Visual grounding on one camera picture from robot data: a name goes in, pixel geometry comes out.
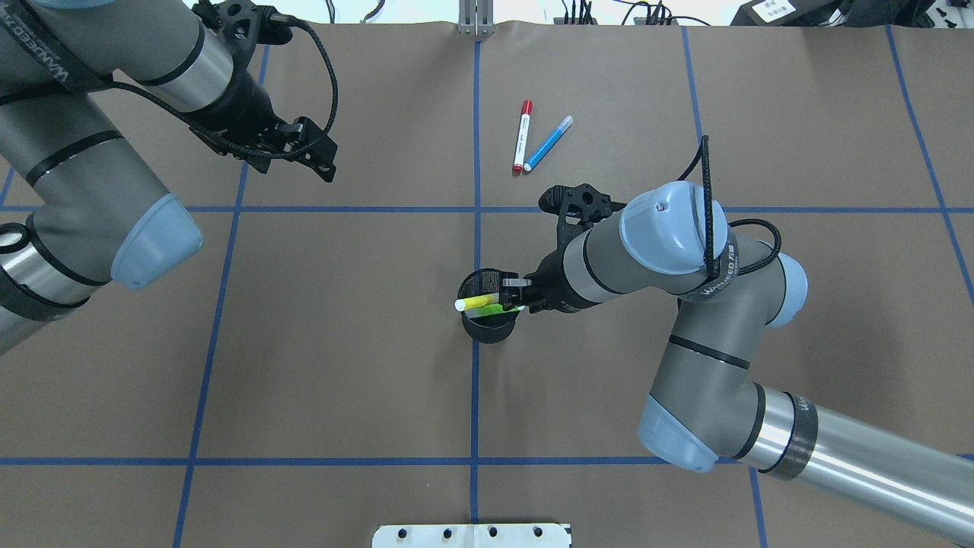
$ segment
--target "red marker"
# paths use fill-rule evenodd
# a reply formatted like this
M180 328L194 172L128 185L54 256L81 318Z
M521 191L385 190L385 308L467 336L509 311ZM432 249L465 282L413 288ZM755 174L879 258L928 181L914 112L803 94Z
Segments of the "red marker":
M514 174L520 175L524 171L524 150L528 146L528 126L531 125L531 110L534 104L524 101L521 107L521 127L517 130L517 146L514 147Z

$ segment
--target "blue tape line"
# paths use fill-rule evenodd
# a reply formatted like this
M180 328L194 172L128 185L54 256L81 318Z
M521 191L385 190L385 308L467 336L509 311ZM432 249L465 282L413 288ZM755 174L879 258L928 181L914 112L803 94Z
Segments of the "blue tape line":
M0 212L33 212L38 206L0 206ZM477 208L450 206L187 206L192 213L350 213L350 214L472 214ZM724 211L732 214L939 214L940 208L830 208L817 206L729 206ZM974 214L974 208L947 208L953 215ZM482 214L544 214L538 208L482 206Z
M473 270L480 269L480 40L473 43ZM470 522L479 521L480 343L470 342Z
M260 74L257 83L263 84L267 75L267 64L271 47L264 46L264 55L260 61ZM206 411L206 396L209 394L209 380L213 371L213 359L216 356L216 340L220 333L220 322L223 319L223 303L227 296L227 285L230 280L230 267L234 259L234 246L237 243L237 229L240 225L241 206L244 204L246 190L246 176L249 172L246 162L241 162L240 183L237 186L237 199L234 202L234 216L230 223L230 237L227 239L227 252L223 259L223 273L220 276L220 289L216 297L216 310L213 312L213 329L209 335L209 347L206 350L206 364L203 368L203 382L200 383L200 400L196 405L196 419L193 423L193 437L189 447L189 463L186 465L186 476L183 479L183 491L179 498L179 512L176 514L175 532L172 534L172 548L179 548L182 543L183 526L186 523L186 510L189 508L189 496L193 489L194 460L200 448L200 433L203 430L203 416Z
M365 457L365 458L234 458L202 457L195 460L196 466L308 466L308 467L348 467L348 466L469 466L470 459L457 457Z
M940 208L859 208L859 207L801 207L801 206L741 206L724 207L731 214L939 214Z
M768 548L768 531L765 529L765 509L761 503L761 487L758 485L758 471L750 468L751 496L754 498L754 515L758 520L758 542L761 548Z
M477 459L484 466L623 466L666 465L669 462L658 456L481 456ZM739 464L726 457L717 464Z
M696 100L696 78L693 76L693 56L690 52L690 35L685 26L680 27L683 35L683 53L687 59L687 79L690 82L690 103L693 106L693 123L696 125L696 140L703 138L703 123L700 121L700 103Z
M186 466L188 458L121 456L2 456L0 466Z
M172 548L179 548L182 544L183 525L186 524L186 510L189 508L189 493L193 486L193 472L195 468L190 462L186 465L186 475L183 477L183 490L179 495L179 513L176 514L176 529L172 534Z
M7 201L7 194L10 194L10 185L14 182L14 174L16 172L13 167L7 171L7 178L3 181L3 190L0 190L0 205L3 205Z
M947 226L947 234L951 237L951 245L954 246L954 254L957 257L960 274L963 276L964 284L967 286L967 296L970 297L971 304L974 304L974 284L971 283L971 276L967 271L967 262L964 260L964 253L960 249L960 243L957 241L957 235L954 232L954 224L951 222L951 214L948 212L947 203L944 201L944 193L941 191L937 174L933 170L933 162L930 160L930 153L926 148L926 141L923 139L923 131L919 128L917 114L913 108L913 101L910 100L910 91L907 90L907 81L903 76L903 66L900 64L900 56L896 51L896 41L893 39L893 27L889 24L886 26L886 39L889 41L889 52L893 55L893 66L896 67L896 78L900 81L903 102L906 104L907 113L910 115L910 123L913 124L914 134L917 135L919 151L923 155L923 163L926 164L926 171L930 175L933 193L936 194L937 203L940 204L940 210L944 216L944 224Z
M245 213L471 214L476 208L438 206L242 206Z

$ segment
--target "light blue joint cap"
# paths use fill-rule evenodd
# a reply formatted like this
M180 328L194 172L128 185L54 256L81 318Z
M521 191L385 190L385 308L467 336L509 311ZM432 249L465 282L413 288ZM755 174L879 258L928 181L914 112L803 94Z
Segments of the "light blue joint cap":
M653 454L691 472L710 472L717 462L717 453L687 430L652 395L646 398L636 435L643 447Z
M115 0L31 0L32 4L54 10L84 10L111 4Z
M112 279L138 291L203 246L203 233L175 194L152 205L126 236L112 262Z
M808 276L805 269L790 256L779 253L778 260L785 270L785 298L778 315L768 323L769 328L780 328L792 321L795 314L805 306L808 297Z
M728 220L713 200L714 257L728 240ZM667 182L637 196L622 210L619 236L637 262L660 274L690 274L703 267L706 223L703 187L688 180Z

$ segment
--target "blue marker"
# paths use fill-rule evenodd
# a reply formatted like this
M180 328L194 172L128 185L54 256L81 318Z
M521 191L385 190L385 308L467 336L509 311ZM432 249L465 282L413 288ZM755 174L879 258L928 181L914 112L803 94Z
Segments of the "blue marker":
M551 132L551 135L544 140L541 148L536 150L535 153L531 155L531 158L528 158L528 161L524 163L525 172L530 173L531 170L534 170L538 166L544 155L548 153L548 150L551 150L552 146L554 146L554 143L558 142L558 139L565 135L565 132L572 127L572 122L573 120L571 116L565 116L565 119L561 121L561 124L558 124L558 127Z

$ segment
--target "electrical cable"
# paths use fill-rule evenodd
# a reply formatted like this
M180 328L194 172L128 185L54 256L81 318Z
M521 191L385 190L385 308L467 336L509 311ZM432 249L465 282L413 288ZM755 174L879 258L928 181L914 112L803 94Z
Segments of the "electrical cable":
M896 14L893 13L892 6L890 6L890 5L879 5L875 9L870 10L870 11L865 12L865 13L862 13L862 14L859 14L855 18L849 19L848 16L846 16L846 19L844 21L842 21L841 23L832 24L832 25L829 25L829 26L830 27L833 27L833 26L848 26L851 22L857 22L857 21L860 21L860 20L866 20L866 19L869 19L871 17L874 17L880 10L886 10L886 12L888 13L888 20L887 20L887 22L889 24L895 23Z
M702 22L703 24L705 24L707 26L713 26L713 25L711 25L709 22L707 22L705 20L699 20L697 18L692 18L690 16L671 16L671 17L663 18L663 19L659 20L659 22L657 22L656 24L663 24L664 21L672 21L672 20L695 20L696 22Z
M771 253L768 254L768 256L755 263L748 264L747 266L743 266L739 270L737 270L738 276L750 274L751 272L761 270L762 268L768 266L769 264L773 263L776 258L778 258L778 252L781 251L781 232L778 231L778 227L771 224L769 220L764 220L762 218L742 218L738 220L732 220L731 222L728 223L728 226L730 228L734 228L736 226L741 226L744 224L757 224L759 226L763 226L768 230L768 232L771 233L772 236L774 236L774 244L771 247Z
M910 17L910 26L911 27L917 26L917 17L919 17L919 7L920 7L921 4L923 4L923 0L916 0L916 2L917 2L917 4L914 6L914 14L913 14L912 17Z
M699 164L701 160L703 161L700 168L703 178L703 223L705 231L703 238L703 266L707 273L707 280L712 281L716 280L720 273L717 272L717 260L714 258L713 187L710 179L709 141L710 136L703 136L700 138L700 146L696 150L696 155L693 156L693 160L690 162L690 165L683 171L682 174L680 174L679 177L677 177L676 180L686 180L690 173L692 173L696 168L696 165ZM768 266L778 258L778 253L781 251L781 232L770 221L762 218L743 218L729 222L728 226L734 228L736 226L742 226L745 224L756 224L766 228L774 237L774 244L771 246L771 253L768 254L768 256L757 262L739 268L737 270L738 276L744 276Z
M223 135L221 135L222 132L210 131L199 122L195 120L191 120L185 115L183 115L182 112L179 112L171 105L169 105L167 102L163 101L160 98L157 98L156 96L150 94L149 92L146 92L141 88L133 86L132 84L127 84L125 82L112 82L111 87L116 90L125 90L127 92L132 92L142 98L149 100L153 104L159 106L164 111L168 112L169 114L177 118L183 124L186 124L187 126L192 128L194 131L200 133L204 137L216 141L218 144L225 146L226 148L234 152L237 152L239 154L243 154L246 156L253 156L256 158L266 158L269 160L290 160L292 158L301 157L308 150L310 150L311 148L313 148L314 146L322 142L324 138L327 137L328 132L331 131L331 127L335 123L335 116L338 113L338 78L335 76L335 69L331 65L331 58L328 56L328 52L325 50L324 45L321 43L321 39L318 38L318 34L315 33L315 30L311 28L311 26L304 20L300 20L292 16L283 16L283 17L287 19L287 24L289 26L296 26L301 30L304 30L311 36L312 40L315 41L315 46L318 47L318 52L321 54L321 59L324 61L324 66L325 68L328 69L328 78L331 80L331 111L328 113L328 122L324 125L324 128L321 130L321 135L310 142L307 142L297 148L290 150L289 152L265 152L263 150L256 150L246 146L240 146L224 138Z
M660 18L665 18L672 16L673 11L663 5L662 1L656 4L656 8L653 10L653 14L646 18L646 24L657 24Z
M836 23L843 20L843 17L845 17L845 15L839 10L836 10L836 13L834 14L833 18L829 18L829 20L825 22L818 23L816 26L822 26L822 27L835 26Z
M625 22L629 20L629 14L631 14L632 11L635 10L637 6L646 6L646 19L650 17L650 10L653 8L653 6L650 6L649 2L634 2L632 4L629 4L629 11L625 13L625 17L622 18L622 23L620 24L625 25Z
M371 12L365 14L365 17L362 18L362 22L368 22L368 20L370 20L370 19L374 18L375 16L379 15L379 12L382 11L382 8L385 5L386 5L386 0L379 0L379 3L376 5L376 7L375 8L372 8L372 11Z
M707 232L703 239L703 264L707 267L707 279L717 279L717 259L714 258L714 191L710 184L710 148L707 143L710 136L700 139L700 155L703 164L700 170L703 175L703 226Z

